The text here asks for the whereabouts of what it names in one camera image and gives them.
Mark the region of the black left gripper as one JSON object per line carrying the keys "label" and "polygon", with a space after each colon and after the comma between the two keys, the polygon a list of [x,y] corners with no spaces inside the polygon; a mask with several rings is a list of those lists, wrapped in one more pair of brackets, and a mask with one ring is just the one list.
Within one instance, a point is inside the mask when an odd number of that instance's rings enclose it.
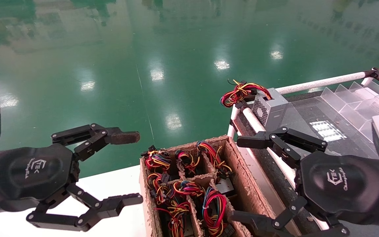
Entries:
{"label": "black left gripper", "polygon": [[[89,231],[102,219],[118,217],[125,206],[143,202],[139,193],[98,200],[78,187],[79,168],[75,161],[85,161],[108,144],[137,143],[138,131],[84,125],[51,135],[48,147],[21,147],[0,151],[0,212],[21,212],[36,207],[27,222],[37,228]],[[74,153],[66,146],[80,144]],[[48,214],[68,197],[88,210],[80,216]]]}

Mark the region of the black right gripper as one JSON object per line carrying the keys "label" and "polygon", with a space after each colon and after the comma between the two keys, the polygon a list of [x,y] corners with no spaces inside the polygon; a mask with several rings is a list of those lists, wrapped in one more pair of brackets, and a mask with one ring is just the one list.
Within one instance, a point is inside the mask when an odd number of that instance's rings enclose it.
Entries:
{"label": "black right gripper", "polygon": [[[248,224],[256,237],[274,234],[292,237],[285,226],[306,209],[328,223],[305,237],[348,237],[350,231],[337,219],[358,225],[379,225],[379,160],[354,155],[333,156],[323,153],[327,142],[292,128],[272,132],[258,131],[254,136],[238,136],[238,147],[268,147],[292,169],[298,169],[298,190],[303,197],[293,201],[277,218],[244,211],[232,211],[230,219]],[[301,160],[291,146],[310,152]]]}

